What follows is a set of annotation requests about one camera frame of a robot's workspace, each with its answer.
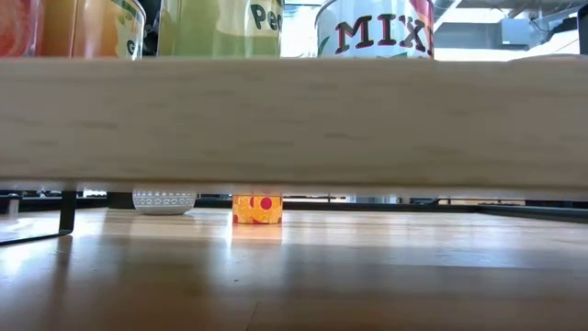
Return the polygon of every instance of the wooden floor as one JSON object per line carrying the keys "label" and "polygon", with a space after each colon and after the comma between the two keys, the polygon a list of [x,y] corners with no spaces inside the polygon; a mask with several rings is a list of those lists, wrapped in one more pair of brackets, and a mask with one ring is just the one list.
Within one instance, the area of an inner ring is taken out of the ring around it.
{"label": "wooden floor", "polygon": [[[22,213],[0,233],[42,232],[57,216]],[[230,219],[85,210],[72,236],[0,248],[0,330],[588,330],[588,225],[403,212]]]}

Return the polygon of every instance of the black metal bracket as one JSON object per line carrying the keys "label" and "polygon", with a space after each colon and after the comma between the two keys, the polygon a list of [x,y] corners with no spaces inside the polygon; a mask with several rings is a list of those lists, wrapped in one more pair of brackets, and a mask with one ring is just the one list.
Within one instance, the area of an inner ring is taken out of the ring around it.
{"label": "black metal bracket", "polygon": [[62,207],[59,218],[59,230],[56,234],[32,235],[24,238],[11,239],[0,242],[0,245],[20,244],[70,234],[74,230],[76,199],[77,193],[75,191],[62,192]]}

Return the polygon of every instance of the wooden shelf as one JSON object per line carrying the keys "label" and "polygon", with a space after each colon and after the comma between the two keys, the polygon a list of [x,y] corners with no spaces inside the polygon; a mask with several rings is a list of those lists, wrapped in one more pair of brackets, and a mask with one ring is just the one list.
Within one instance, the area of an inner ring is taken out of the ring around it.
{"label": "wooden shelf", "polygon": [[0,62],[0,180],[588,199],[588,61]]}

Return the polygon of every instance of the white bowl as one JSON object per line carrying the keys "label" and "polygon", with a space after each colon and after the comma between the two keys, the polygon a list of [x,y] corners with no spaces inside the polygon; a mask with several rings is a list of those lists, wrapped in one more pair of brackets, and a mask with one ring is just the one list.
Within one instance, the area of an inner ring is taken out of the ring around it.
{"label": "white bowl", "polygon": [[132,203],[146,215],[181,215],[194,207],[196,192],[135,189]]}

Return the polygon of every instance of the orange can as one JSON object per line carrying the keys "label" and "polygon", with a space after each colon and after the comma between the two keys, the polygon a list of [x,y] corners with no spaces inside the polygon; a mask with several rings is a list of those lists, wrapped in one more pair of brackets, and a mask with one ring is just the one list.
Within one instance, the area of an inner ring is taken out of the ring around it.
{"label": "orange can", "polygon": [[51,0],[42,56],[141,58],[145,12],[137,0]]}
{"label": "orange can", "polygon": [[0,57],[40,53],[42,0],[0,0]]}

